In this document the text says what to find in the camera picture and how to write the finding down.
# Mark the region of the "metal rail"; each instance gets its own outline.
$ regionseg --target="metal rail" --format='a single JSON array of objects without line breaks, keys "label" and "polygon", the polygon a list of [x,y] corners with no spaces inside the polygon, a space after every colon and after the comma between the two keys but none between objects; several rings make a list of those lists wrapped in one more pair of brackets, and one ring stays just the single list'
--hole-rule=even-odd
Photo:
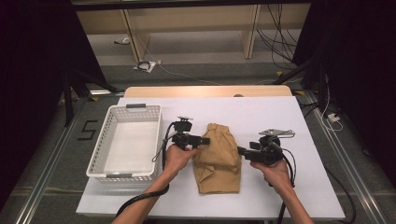
[{"label": "metal rail", "polygon": [[[307,92],[307,97],[310,103],[314,103],[316,101],[315,96],[311,91]],[[361,201],[361,204],[368,218],[370,218],[372,223],[378,223],[378,224],[388,223],[386,218],[380,211],[375,198],[373,197],[370,190],[368,189],[363,179],[361,178],[361,175],[358,169],[356,168],[354,162],[352,161],[352,159],[350,159],[346,149],[343,147],[341,141],[338,139],[336,133],[332,130],[327,129],[326,127],[323,127],[321,122],[322,114],[317,108],[315,109],[315,116],[318,119],[318,122],[320,123],[320,127],[322,128],[323,132],[326,134],[326,137],[329,140],[330,145],[332,146],[335,156],[340,161],[341,167],[346,173],[346,176],[352,188],[355,190],[356,195]]]},{"label": "metal rail", "polygon": [[38,178],[35,187],[33,188],[25,204],[23,205],[21,212],[18,215],[15,223],[27,224],[30,223],[30,221],[32,220],[33,215],[35,214],[35,210],[37,209],[38,204],[40,203],[41,198],[43,197],[43,194],[46,190],[46,187],[50,182],[52,174],[54,173],[55,168],[64,152],[64,149],[70,138],[70,133],[74,130],[74,127],[76,125],[76,120],[78,118],[78,115],[82,107],[85,105],[85,102],[86,102],[85,100],[78,101],[78,106],[76,106],[76,110],[77,110],[76,115],[71,120],[70,125],[64,128],[64,131],[62,132],[62,135],[59,138],[58,143],[56,144],[55,148],[53,149],[49,157],[49,160],[46,164],[46,167],[44,168],[43,173]]},{"label": "metal rail", "polygon": [[115,10],[134,8],[160,8],[160,7],[216,7],[216,6],[242,6],[262,4],[289,4],[289,3],[312,3],[307,0],[129,0],[108,2],[72,2],[70,4],[45,3],[40,7],[66,7],[75,11],[90,10]]}]

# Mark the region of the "electrical outlet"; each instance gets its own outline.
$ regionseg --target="electrical outlet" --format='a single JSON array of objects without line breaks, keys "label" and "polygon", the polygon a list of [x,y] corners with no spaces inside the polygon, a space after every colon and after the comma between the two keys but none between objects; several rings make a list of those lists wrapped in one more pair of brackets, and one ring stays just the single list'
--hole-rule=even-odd
[{"label": "electrical outlet", "polygon": [[338,120],[340,120],[340,117],[338,117],[338,115],[332,113],[329,116],[327,116],[327,118],[331,121],[331,122],[336,122]]}]

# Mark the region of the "white table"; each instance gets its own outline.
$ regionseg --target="white table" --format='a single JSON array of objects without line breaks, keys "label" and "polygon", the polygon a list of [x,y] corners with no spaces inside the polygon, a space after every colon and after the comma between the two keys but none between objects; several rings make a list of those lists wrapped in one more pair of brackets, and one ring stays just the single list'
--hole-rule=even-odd
[{"label": "white table", "polygon": [[[267,129],[294,130],[293,138],[281,139],[297,162],[295,190],[309,215],[315,220],[345,217],[330,180],[308,131],[300,107],[293,96],[282,97],[205,97],[205,98],[121,98],[119,105],[161,105],[163,133],[177,116],[193,117],[191,134],[202,135],[210,122],[229,126],[238,146],[258,141]],[[241,190],[233,194],[198,193],[192,162],[170,184],[149,213],[162,218],[277,218],[280,197],[264,183],[262,173],[243,158]],[[114,216],[120,206],[134,197],[132,189],[114,190],[90,178],[77,213],[86,216]]]}]

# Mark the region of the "black cable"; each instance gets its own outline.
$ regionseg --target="black cable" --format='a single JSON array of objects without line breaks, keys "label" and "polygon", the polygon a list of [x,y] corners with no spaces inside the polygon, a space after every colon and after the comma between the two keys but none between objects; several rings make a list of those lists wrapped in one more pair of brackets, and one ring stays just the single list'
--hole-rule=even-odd
[{"label": "black cable", "polygon": [[308,111],[308,113],[306,113],[305,115],[304,115],[304,119],[306,119],[306,117],[314,110],[314,109],[316,109],[317,107],[315,106],[315,107],[313,107],[312,109],[310,109],[309,111]]},{"label": "black cable", "polygon": [[271,10],[271,8],[269,7],[268,4],[267,4],[267,7],[268,7],[268,11],[270,12],[271,17],[272,17],[272,19],[274,21],[274,25],[276,26],[276,32],[279,32],[279,34],[280,34],[280,37],[282,39],[282,43],[287,43],[285,36],[283,36],[283,34],[282,34],[282,28],[281,28],[281,24],[280,24],[280,19],[282,17],[283,5],[282,4],[277,4],[277,7],[276,7],[277,14],[278,14],[278,22],[277,23],[276,23],[276,19],[274,17],[274,14],[273,14],[273,12],[272,12],[272,10]]},{"label": "black cable", "polygon": [[282,223],[283,214],[285,214],[285,209],[286,209],[286,205],[285,205],[285,203],[282,203],[282,206],[280,207],[279,217],[277,218],[276,224]]},{"label": "black cable", "polygon": [[280,42],[280,41],[274,40],[274,39],[272,39],[271,37],[269,37],[268,35],[265,35],[264,32],[263,32],[262,30],[257,30],[257,31],[262,32],[262,36],[265,37],[266,39],[268,39],[269,41],[273,41],[273,42],[275,41],[277,44],[285,44],[285,45],[289,45],[289,46],[292,46],[292,47],[297,47],[297,46],[294,45],[294,44],[282,43],[282,42]]},{"label": "black cable", "polygon": [[346,196],[348,197],[349,201],[350,201],[350,205],[352,206],[352,218],[349,221],[344,221],[344,220],[339,220],[339,222],[342,223],[346,223],[346,224],[350,224],[355,222],[356,220],[356,207],[355,204],[353,203],[352,197],[350,196],[350,194],[347,192],[346,187],[341,183],[341,181],[329,170],[329,168],[327,168],[325,165],[324,169],[327,171],[327,173],[329,173],[329,175],[332,176],[332,178],[340,185],[340,187],[343,189],[343,191],[346,193]]},{"label": "black cable", "polygon": [[291,186],[292,186],[292,187],[295,187],[295,186],[294,186],[294,172],[293,172],[293,169],[291,168],[291,164],[290,164],[288,158],[287,158],[283,153],[282,153],[282,155],[283,155],[283,160],[285,160],[286,164],[287,164],[288,167],[289,167],[289,171],[290,171],[290,183],[291,183]]},{"label": "black cable", "polygon": [[303,109],[303,108],[306,107],[306,106],[311,106],[311,105],[318,106],[318,104],[319,104],[318,102],[314,102],[314,103],[307,104],[307,105],[299,104],[299,106],[300,106],[301,109]]},{"label": "black cable", "polygon": [[286,29],[286,32],[288,32],[288,34],[289,34],[289,36],[291,37],[291,39],[297,44],[297,43],[298,43],[297,40],[294,39],[294,37],[290,34],[290,32],[289,32],[288,29]]},{"label": "black cable", "polygon": [[[161,149],[158,151],[158,153],[154,156],[154,158],[151,160],[153,162],[155,162],[158,158],[158,155],[160,154],[160,152],[163,153],[163,168],[165,167],[165,154],[166,154],[166,145],[168,143],[168,134],[169,134],[169,130],[171,129],[171,127],[175,125],[174,122],[172,122],[168,129],[166,130],[166,134],[165,134],[165,138],[163,139],[163,144],[161,145]],[[129,205],[131,205],[132,203],[135,203],[137,201],[143,200],[143,199],[147,199],[147,198],[152,198],[152,197],[159,197],[161,195],[164,195],[166,192],[168,192],[169,190],[169,185],[167,185],[164,189],[162,190],[157,190],[157,191],[153,191],[153,192],[149,192],[149,193],[144,193],[144,194],[140,194],[137,195],[135,197],[133,197],[132,199],[128,200],[126,203],[124,203],[119,211],[116,214],[116,217],[119,216],[123,210],[125,210],[125,208],[127,208]]]},{"label": "black cable", "polygon": [[269,38],[269,37],[266,37],[262,31],[259,31],[259,30],[258,30],[257,32],[259,33],[259,36],[260,36],[260,38],[262,39],[262,42],[265,44],[265,46],[267,46],[267,47],[272,51],[272,60],[273,60],[273,63],[274,63],[275,65],[277,65],[277,64],[276,64],[275,61],[274,61],[274,55],[273,55],[273,53],[276,53],[276,54],[279,55],[280,57],[282,57],[282,58],[288,60],[289,62],[291,62],[291,59],[288,58],[288,56],[284,55],[281,51],[279,51],[278,49],[276,49],[276,48],[274,47],[274,41],[275,41],[274,39],[271,39],[271,40],[273,41],[273,44],[271,44],[271,43],[268,42],[268,40],[265,39],[265,38]]},{"label": "black cable", "polygon": [[270,14],[271,14],[271,17],[272,17],[273,21],[274,21],[274,25],[276,26],[276,35],[275,35],[273,44],[272,44],[272,46],[270,47],[270,49],[272,50],[272,51],[271,51],[271,58],[272,58],[272,61],[273,61],[273,63],[274,63],[277,67],[279,67],[279,68],[292,70],[292,68],[284,67],[284,66],[278,65],[277,63],[275,63],[275,60],[274,60],[274,51],[275,51],[274,45],[275,45],[277,33],[280,34],[280,37],[281,37],[281,42],[280,42],[280,43],[282,44],[282,49],[285,51],[285,53],[286,53],[287,56],[284,55],[283,53],[280,53],[280,54],[277,53],[277,52],[276,52],[276,53],[277,53],[278,55],[280,55],[283,59],[287,59],[289,62],[291,62],[291,57],[289,56],[289,53],[288,53],[288,50],[286,49],[286,47],[289,49],[289,51],[291,52],[291,54],[293,54],[293,52],[292,52],[292,50],[291,50],[291,48],[290,48],[290,44],[286,41],[286,39],[285,39],[285,37],[283,36],[282,31],[281,31],[280,20],[281,20],[281,16],[282,16],[283,5],[282,5],[282,4],[278,4],[277,7],[276,7],[276,14],[278,15],[278,16],[277,16],[277,17],[278,17],[278,22],[276,22],[275,16],[274,16],[274,14],[273,14],[273,12],[272,12],[272,10],[271,10],[271,8],[269,7],[268,4],[267,4],[267,7],[268,7],[268,10],[269,10],[269,12],[270,12]]},{"label": "black cable", "polygon": [[294,156],[293,156],[293,154],[289,151],[289,150],[287,150],[287,149],[285,149],[285,148],[282,148],[284,151],[287,151],[287,152],[289,152],[289,154],[291,155],[291,157],[293,158],[293,163],[294,163],[294,177],[293,177],[293,183],[294,183],[294,181],[295,181],[295,179],[296,179],[296,174],[297,174],[297,165],[296,165],[296,160],[294,159]]}]

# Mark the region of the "white plastic basket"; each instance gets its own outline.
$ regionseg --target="white plastic basket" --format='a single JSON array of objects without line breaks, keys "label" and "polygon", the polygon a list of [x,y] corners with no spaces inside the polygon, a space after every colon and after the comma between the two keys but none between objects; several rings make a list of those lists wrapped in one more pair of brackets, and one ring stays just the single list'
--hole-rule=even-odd
[{"label": "white plastic basket", "polygon": [[159,105],[113,105],[106,114],[87,176],[113,186],[146,186],[157,174],[161,148]]}]

